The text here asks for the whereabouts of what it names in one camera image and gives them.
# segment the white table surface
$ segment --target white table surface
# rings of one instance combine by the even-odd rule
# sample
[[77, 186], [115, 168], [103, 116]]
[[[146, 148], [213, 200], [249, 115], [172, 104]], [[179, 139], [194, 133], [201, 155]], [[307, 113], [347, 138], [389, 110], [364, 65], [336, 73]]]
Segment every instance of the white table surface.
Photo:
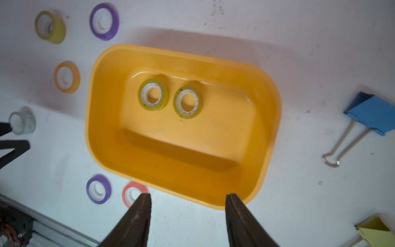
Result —
[[[128, 181], [93, 161], [84, 125], [93, 63], [106, 48], [129, 43], [246, 62], [275, 81], [280, 128], [262, 189], [247, 207], [280, 246], [341, 246], [357, 236], [353, 224], [377, 212], [395, 228], [395, 131], [370, 133], [340, 168], [321, 159], [346, 128], [342, 111], [358, 91], [395, 100], [394, 1], [111, 2], [120, 28], [101, 41], [88, 24], [98, 0], [0, 1], [0, 121], [23, 106], [37, 120], [36, 131], [23, 136], [32, 148], [0, 170], [1, 194], [98, 241], [115, 226], [126, 212], [121, 193]], [[67, 35], [60, 45], [36, 35], [42, 10], [62, 15]], [[80, 71], [74, 94], [53, 83], [65, 60]], [[98, 173], [113, 187], [103, 205], [85, 191]], [[229, 246], [224, 211], [149, 190], [148, 246]]]

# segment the binder clip metal handle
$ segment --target binder clip metal handle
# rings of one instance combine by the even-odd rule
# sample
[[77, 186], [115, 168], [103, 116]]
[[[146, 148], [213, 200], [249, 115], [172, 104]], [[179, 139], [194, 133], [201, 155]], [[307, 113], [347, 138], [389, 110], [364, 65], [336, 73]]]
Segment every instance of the binder clip metal handle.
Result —
[[324, 161], [325, 164], [329, 165], [330, 167], [337, 168], [340, 166], [340, 159], [343, 158], [346, 153], [353, 148], [360, 140], [362, 140], [367, 134], [370, 132], [374, 131], [373, 128], [367, 128], [364, 132], [362, 132], [357, 138], [355, 138], [337, 157], [336, 164], [329, 162], [326, 158], [333, 156], [333, 154], [336, 152], [336, 150], [340, 147], [340, 145], [343, 143], [344, 139], [347, 137], [349, 132], [351, 131], [352, 127], [354, 127], [356, 121], [351, 120], [350, 124], [348, 125], [347, 129], [343, 133], [342, 137], [338, 140], [336, 145], [333, 147], [332, 151], [330, 153], [324, 154], [322, 156], [322, 160]]
[[[350, 124], [332, 151], [322, 156], [324, 163], [334, 168], [339, 167], [340, 159], [370, 132], [385, 136], [388, 131], [395, 129], [395, 106], [374, 94], [359, 92], [344, 114], [352, 119]], [[365, 125], [367, 129], [339, 154], [336, 163], [329, 162], [327, 158], [334, 155], [356, 122]]]

